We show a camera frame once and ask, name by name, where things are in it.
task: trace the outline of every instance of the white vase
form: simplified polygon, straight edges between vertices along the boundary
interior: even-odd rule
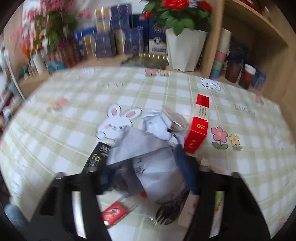
[[[42,74],[46,70],[46,65],[44,63],[44,60],[41,56],[41,54],[34,54],[32,56],[34,64],[36,66],[36,69],[38,71],[38,74]]]
[[[207,32],[185,28],[178,36],[173,28],[165,31],[168,64],[173,69],[193,72],[200,57]]]

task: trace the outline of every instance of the yellow flower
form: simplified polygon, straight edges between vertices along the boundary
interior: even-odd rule
[[[236,136],[234,134],[231,134],[230,137],[228,137],[229,140],[231,140],[232,145],[239,145],[239,136]]]

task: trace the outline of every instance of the red flower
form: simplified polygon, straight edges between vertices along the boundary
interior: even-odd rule
[[[170,9],[183,9],[189,5],[189,0],[162,0],[165,7]]]
[[[217,129],[213,127],[211,132],[214,134],[213,138],[215,141],[222,141],[224,143],[227,141],[228,133],[223,131],[222,127],[218,126]]]
[[[208,12],[211,12],[213,10],[212,6],[209,5],[206,1],[198,1],[197,4]]]
[[[144,14],[144,18],[149,18],[150,16],[151,16],[151,12],[146,12],[145,14]]]

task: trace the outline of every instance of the tablecloth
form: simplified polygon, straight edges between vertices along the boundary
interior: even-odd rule
[[[195,156],[238,171],[255,196],[273,236],[292,212],[296,150],[277,104],[228,84],[178,72],[146,76],[144,68],[85,68],[56,72],[20,108],[1,141],[1,171],[12,196],[30,219],[55,173],[80,173],[98,143],[96,128],[117,103],[162,110],[189,119],[197,94],[210,98],[208,135]],[[49,103],[63,98],[59,110]],[[141,118],[131,120],[141,128]],[[107,207],[115,193],[101,197]],[[156,227],[154,206],[139,206],[109,229],[116,240],[181,240],[173,223]]]

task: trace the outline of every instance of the white label on red box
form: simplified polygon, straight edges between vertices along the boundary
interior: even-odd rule
[[[196,104],[194,116],[208,121],[209,120],[209,108],[199,105],[199,104]]]

